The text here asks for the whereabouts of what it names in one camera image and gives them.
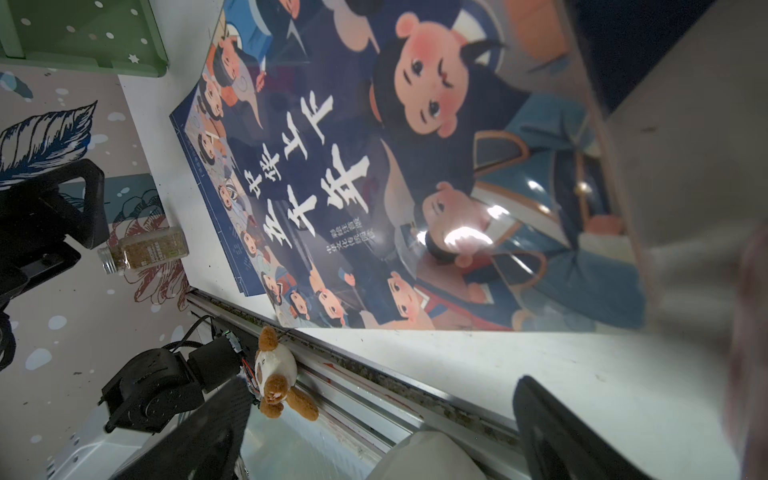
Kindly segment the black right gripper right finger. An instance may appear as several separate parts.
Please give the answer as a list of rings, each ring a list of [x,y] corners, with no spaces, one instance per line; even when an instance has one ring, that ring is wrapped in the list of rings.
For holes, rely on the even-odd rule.
[[[650,478],[533,377],[519,379],[512,405],[531,478]]]

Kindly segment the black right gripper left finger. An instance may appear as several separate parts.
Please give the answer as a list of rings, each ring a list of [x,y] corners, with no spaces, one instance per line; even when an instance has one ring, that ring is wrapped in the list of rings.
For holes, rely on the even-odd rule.
[[[181,426],[126,467],[114,479],[230,479],[253,406],[246,382],[235,378]]]

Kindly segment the colourful cartoon cover book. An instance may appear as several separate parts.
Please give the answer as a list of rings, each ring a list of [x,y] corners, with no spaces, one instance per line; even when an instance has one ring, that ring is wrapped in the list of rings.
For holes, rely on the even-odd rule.
[[[553,1],[226,1],[195,87],[291,327],[642,330]]]

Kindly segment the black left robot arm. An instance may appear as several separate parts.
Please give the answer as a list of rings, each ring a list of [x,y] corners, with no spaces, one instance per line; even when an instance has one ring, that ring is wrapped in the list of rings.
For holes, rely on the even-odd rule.
[[[38,447],[70,437],[107,382],[134,356],[186,340],[207,343],[209,322],[187,302],[181,262],[108,274],[78,247],[71,269],[11,300],[15,355],[1,372],[1,437]]]

